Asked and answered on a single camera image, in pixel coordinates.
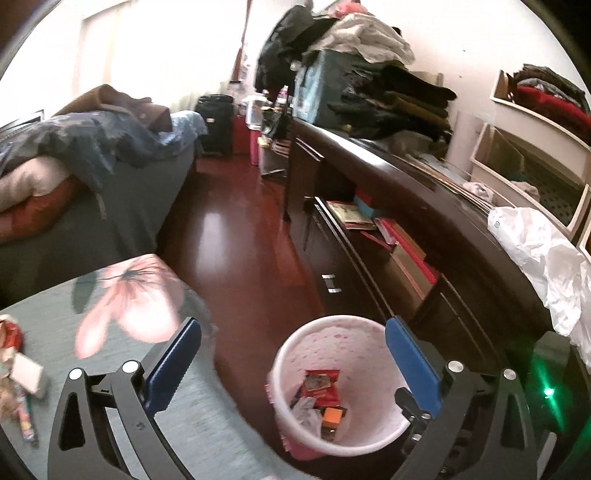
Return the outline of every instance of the wall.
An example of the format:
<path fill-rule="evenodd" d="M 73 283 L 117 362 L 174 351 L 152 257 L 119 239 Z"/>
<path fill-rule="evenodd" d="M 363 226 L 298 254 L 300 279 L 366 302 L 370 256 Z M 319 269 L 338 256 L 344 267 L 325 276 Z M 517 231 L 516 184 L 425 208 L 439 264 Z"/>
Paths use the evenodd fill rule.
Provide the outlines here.
<path fill-rule="evenodd" d="M 57 112 L 72 99 L 72 75 L 82 15 L 62 2 L 45 17 L 0 79 L 0 126 L 27 113 Z"/>
<path fill-rule="evenodd" d="M 256 63 L 256 48 L 260 51 L 291 3 L 297 2 L 254 0 L 258 13 L 251 17 L 247 32 L 252 38 L 250 61 Z M 329 3 L 317 0 L 315 10 Z M 458 94 L 451 108 L 452 124 L 458 109 L 493 121 L 489 97 L 499 70 L 513 73 L 524 63 L 552 68 L 585 90 L 591 102 L 558 40 L 521 0 L 362 0 L 362 4 L 383 22 L 402 29 L 417 58 L 411 70 L 445 75 L 445 85 Z M 249 71 L 247 81 L 253 78 Z"/>

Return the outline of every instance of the teal box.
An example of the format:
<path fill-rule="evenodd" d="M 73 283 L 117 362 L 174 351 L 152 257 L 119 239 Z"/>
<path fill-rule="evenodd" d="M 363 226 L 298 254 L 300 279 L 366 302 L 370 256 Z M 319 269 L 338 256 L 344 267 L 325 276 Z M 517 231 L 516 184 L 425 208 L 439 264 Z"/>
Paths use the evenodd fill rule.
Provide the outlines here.
<path fill-rule="evenodd" d="M 314 63 L 302 67 L 295 77 L 293 116 L 317 127 L 339 128 L 343 121 L 328 104 L 341 101 L 347 86 L 345 74 L 356 66 L 367 65 L 370 64 L 359 55 L 332 50 L 319 52 Z"/>

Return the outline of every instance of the blue blanket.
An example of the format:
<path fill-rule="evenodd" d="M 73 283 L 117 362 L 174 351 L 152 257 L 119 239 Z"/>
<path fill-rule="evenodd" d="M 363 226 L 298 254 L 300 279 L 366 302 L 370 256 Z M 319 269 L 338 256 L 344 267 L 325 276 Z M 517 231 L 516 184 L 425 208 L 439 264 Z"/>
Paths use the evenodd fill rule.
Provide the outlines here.
<path fill-rule="evenodd" d="M 38 155 L 50 155 L 98 193 L 117 160 L 141 168 L 178 155 L 199 135 L 207 134 L 207 126 L 196 112 L 173 113 L 171 118 L 173 131 L 155 134 L 125 113 L 55 116 L 0 142 L 0 175 Z"/>

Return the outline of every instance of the metal screw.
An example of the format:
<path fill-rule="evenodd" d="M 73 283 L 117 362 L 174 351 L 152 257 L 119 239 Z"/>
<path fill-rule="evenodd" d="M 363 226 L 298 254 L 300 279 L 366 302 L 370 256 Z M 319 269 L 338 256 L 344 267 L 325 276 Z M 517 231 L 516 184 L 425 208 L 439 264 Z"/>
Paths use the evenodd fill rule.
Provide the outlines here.
<path fill-rule="evenodd" d="M 456 374 L 458 374 L 464 370 L 464 365 L 462 365 L 462 362 L 458 362 L 457 360 L 452 360 L 451 362 L 449 362 L 447 364 L 447 367 L 449 370 L 451 370 L 452 372 L 454 372 Z"/>
<path fill-rule="evenodd" d="M 503 372 L 503 377 L 505 377 L 507 380 L 514 380 L 517 378 L 517 374 L 511 368 L 507 368 Z"/>
<path fill-rule="evenodd" d="M 82 369 L 75 368 L 70 372 L 70 375 L 68 376 L 70 377 L 70 380 L 78 380 L 82 376 Z"/>
<path fill-rule="evenodd" d="M 130 360 L 129 362 L 125 362 L 123 364 L 123 371 L 126 374 L 132 374 L 139 368 L 139 363 L 135 360 Z"/>

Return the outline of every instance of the red clothing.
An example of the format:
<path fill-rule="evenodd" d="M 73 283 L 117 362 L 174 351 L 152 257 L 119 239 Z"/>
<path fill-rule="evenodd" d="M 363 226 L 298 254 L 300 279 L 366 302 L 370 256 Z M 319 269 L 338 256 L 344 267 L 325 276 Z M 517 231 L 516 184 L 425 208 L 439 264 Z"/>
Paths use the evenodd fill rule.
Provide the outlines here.
<path fill-rule="evenodd" d="M 570 102 L 532 87 L 517 87 L 515 103 L 532 110 L 591 144 L 591 116 Z"/>

